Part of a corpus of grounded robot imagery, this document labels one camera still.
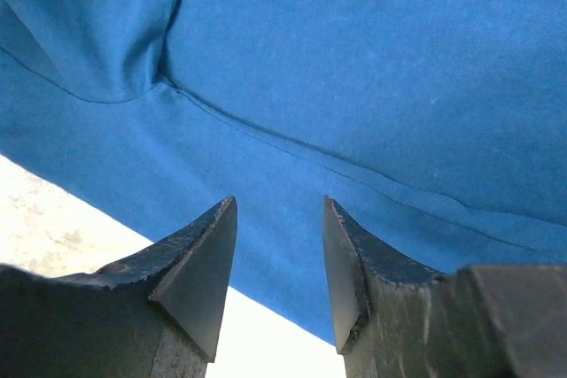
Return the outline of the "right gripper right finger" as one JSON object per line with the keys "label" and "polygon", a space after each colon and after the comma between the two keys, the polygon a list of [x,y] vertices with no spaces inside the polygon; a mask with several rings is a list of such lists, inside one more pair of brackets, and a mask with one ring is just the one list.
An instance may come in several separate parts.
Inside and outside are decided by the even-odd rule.
{"label": "right gripper right finger", "polygon": [[330,197],[322,243],[348,376],[565,376],[565,266],[443,274],[372,235]]}

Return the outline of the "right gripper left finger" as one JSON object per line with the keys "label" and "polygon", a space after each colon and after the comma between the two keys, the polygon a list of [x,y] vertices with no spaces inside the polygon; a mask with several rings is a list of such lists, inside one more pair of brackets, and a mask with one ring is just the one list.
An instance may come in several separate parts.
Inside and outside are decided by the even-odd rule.
{"label": "right gripper left finger", "polygon": [[202,377],[215,359],[237,239],[227,197],[92,274],[1,267],[4,377]]}

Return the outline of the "blue t-shirt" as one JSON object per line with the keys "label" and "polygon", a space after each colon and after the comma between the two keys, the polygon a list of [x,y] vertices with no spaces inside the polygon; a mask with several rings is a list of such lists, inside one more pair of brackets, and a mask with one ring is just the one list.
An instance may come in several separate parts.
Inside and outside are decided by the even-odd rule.
{"label": "blue t-shirt", "polygon": [[1,152],[332,340],[322,201],[443,272],[566,260],[566,0],[1,0]]}

